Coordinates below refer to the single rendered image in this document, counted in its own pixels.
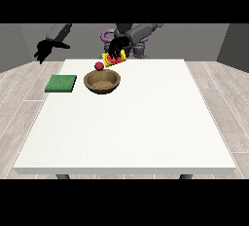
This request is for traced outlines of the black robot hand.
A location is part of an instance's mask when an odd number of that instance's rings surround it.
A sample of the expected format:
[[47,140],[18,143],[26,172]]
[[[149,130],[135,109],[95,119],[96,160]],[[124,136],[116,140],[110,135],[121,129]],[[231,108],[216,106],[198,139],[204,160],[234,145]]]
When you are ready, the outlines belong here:
[[109,46],[108,54],[110,58],[117,59],[121,55],[121,50],[129,45],[129,39],[127,37],[114,38]]
[[62,42],[42,40],[37,44],[37,52],[34,56],[40,63],[43,63],[53,48],[69,49],[70,46]]

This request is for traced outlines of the yellow cup with melon print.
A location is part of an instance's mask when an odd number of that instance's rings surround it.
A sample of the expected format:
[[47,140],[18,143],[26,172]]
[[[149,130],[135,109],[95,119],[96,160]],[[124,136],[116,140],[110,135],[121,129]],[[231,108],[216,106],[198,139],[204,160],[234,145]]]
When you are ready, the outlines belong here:
[[113,58],[110,58],[108,53],[103,54],[102,59],[103,59],[103,64],[105,67],[109,67],[109,66],[121,63],[123,61],[126,61],[125,51],[121,50],[121,55],[117,57],[113,57]]

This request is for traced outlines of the green square pad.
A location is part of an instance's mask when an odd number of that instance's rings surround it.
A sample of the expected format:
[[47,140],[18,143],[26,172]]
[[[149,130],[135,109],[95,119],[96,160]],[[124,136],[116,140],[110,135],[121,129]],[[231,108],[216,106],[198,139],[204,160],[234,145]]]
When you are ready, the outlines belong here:
[[45,87],[46,93],[71,93],[73,91],[76,75],[53,75]]

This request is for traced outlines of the brown wooden bowl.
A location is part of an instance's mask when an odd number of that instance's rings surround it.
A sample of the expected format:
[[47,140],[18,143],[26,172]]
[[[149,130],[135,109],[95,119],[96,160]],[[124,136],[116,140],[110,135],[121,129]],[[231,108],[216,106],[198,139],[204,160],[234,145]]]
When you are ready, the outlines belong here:
[[95,94],[109,94],[121,82],[121,76],[113,70],[93,70],[84,77],[85,86]]

